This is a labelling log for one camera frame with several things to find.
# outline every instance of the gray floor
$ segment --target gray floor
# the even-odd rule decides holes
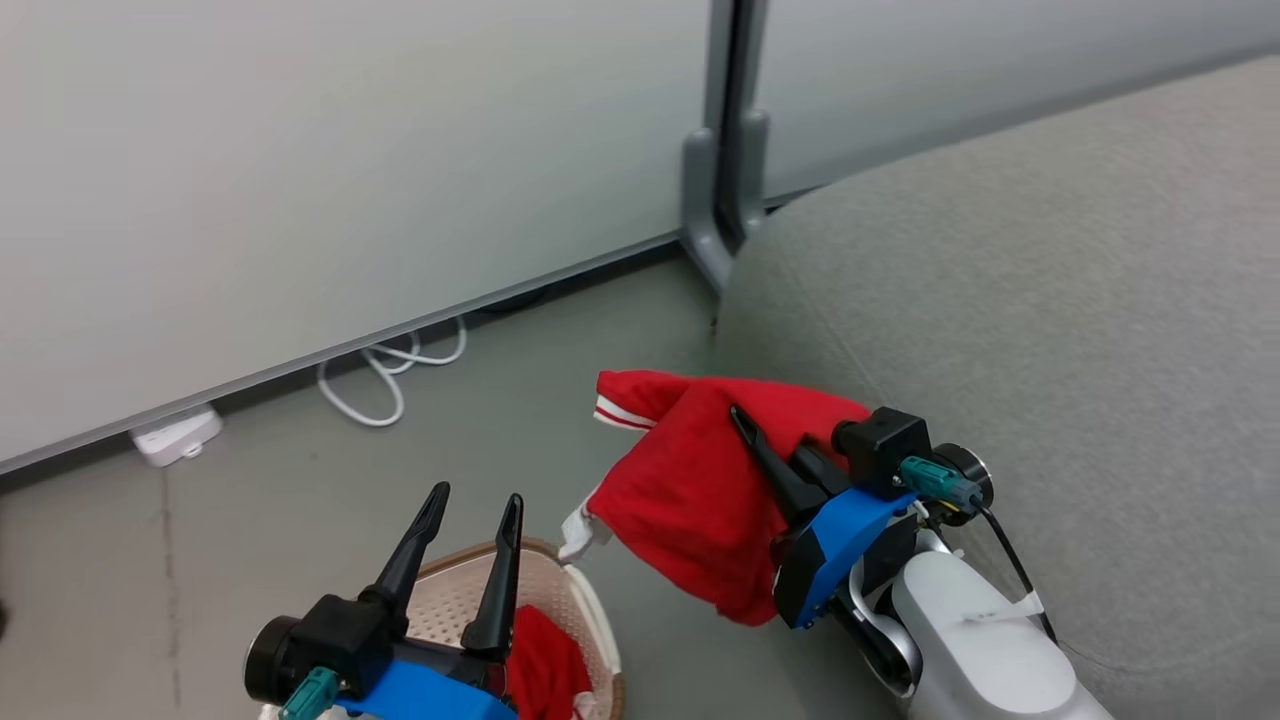
[[[636,439],[591,420],[600,369],[708,372],[714,299],[682,260],[485,324],[454,365],[402,375],[396,427],[356,427],[305,387],[230,414],[166,470],[131,452],[0,496],[0,715],[253,717],[239,682],[264,621],[370,582],[436,480],[429,551],[489,539],[506,496],[526,533],[559,521]],[[337,389],[380,410],[372,373]],[[627,717],[881,716],[838,629],[735,626],[620,543],[582,569],[609,614]]]

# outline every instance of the black cable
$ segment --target black cable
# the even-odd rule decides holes
[[[1009,561],[1014,564],[1014,571],[1018,573],[1018,579],[1023,582],[1023,589],[1028,594],[1036,592],[1036,588],[1032,587],[1032,579],[1027,577],[1027,569],[1023,568],[1023,561],[1018,559],[1018,553],[1014,552],[1014,544],[1009,542],[1009,536],[1005,534],[1005,528],[1000,527],[1000,520],[996,519],[996,515],[986,505],[980,502],[975,505],[978,506],[978,512],[982,512],[982,516],[987,519],[987,524],[991,525],[992,532],[996,533],[996,539],[1005,548]],[[1048,639],[1053,641],[1053,644],[1057,644],[1057,633],[1053,632],[1053,624],[1048,621],[1048,612],[1041,611],[1038,616],[1041,625],[1044,628],[1044,634],[1048,635]]]
[[[516,295],[515,297],[508,297],[507,300],[499,300],[498,302],[485,305],[484,307],[476,310],[476,313],[484,313],[486,315],[507,315],[511,313],[527,310],[529,307],[538,305],[543,300],[547,300],[547,296],[550,295],[552,287],[554,287],[556,284],[558,283],[552,283],[539,288],[534,288],[530,290],[529,292],[521,292],[520,295]]]
[[[942,541],[942,547],[950,551],[951,543],[947,542],[947,538],[942,537],[942,525],[938,524],[938,519],[934,518],[933,515],[929,515],[928,518],[924,519],[924,524],[931,530],[933,530],[933,534],[938,536],[938,539]]]

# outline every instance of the laundry basket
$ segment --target laundry basket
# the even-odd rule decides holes
[[[577,641],[591,676],[595,711],[584,720],[620,720],[626,701],[622,662],[604,609],[586,577],[561,565],[556,548],[525,538],[520,553],[520,594],[516,605],[532,605]],[[408,635],[461,647],[462,629],[475,616],[493,565],[493,543],[479,544],[422,566],[408,603]],[[339,708],[330,717],[346,719]],[[266,706],[261,720],[275,720]]]

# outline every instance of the white wall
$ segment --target white wall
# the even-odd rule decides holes
[[[0,465],[675,231],[708,14],[0,4]]]
[[[764,197],[1277,41],[1275,0],[776,0]]]

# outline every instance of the white cable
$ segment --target white cable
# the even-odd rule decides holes
[[[396,350],[394,347],[387,347],[385,345],[370,345],[360,350],[360,354],[365,356],[365,361],[369,366],[378,373],[378,377],[383,379],[387,384],[387,389],[392,392],[392,400],[396,404],[396,410],[392,411],[388,418],[370,418],[369,415],[361,414],[358,410],[347,405],[338,397],[333,388],[329,387],[329,380],[325,379],[324,372],[329,366],[329,361],[325,360],[316,365],[316,386],[320,387],[320,395],[329,401],[330,405],[338,409],[339,413],[351,418],[352,420],[360,423],[361,425],[367,425],[370,428],[385,428],[387,425],[394,425],[404,416],[404,393],[401,392],[399,383],[396,382],[396,375],[408,370],[415,364],[417,365],[448,365],[467,350],[467,324],[462,320],[462,316],[457,316],[453,322],[458,325],[458,346],[453,348],[445,357],[428,357],[425,355],[419,355],[422,350],[422,342],[417,338],[417,332],[408,333],[410,350],[404,352],[403,350]],[[398,360],[403,360],[399,365],[387,366],[375,355],[380,352],[383,355],[389,355]]]

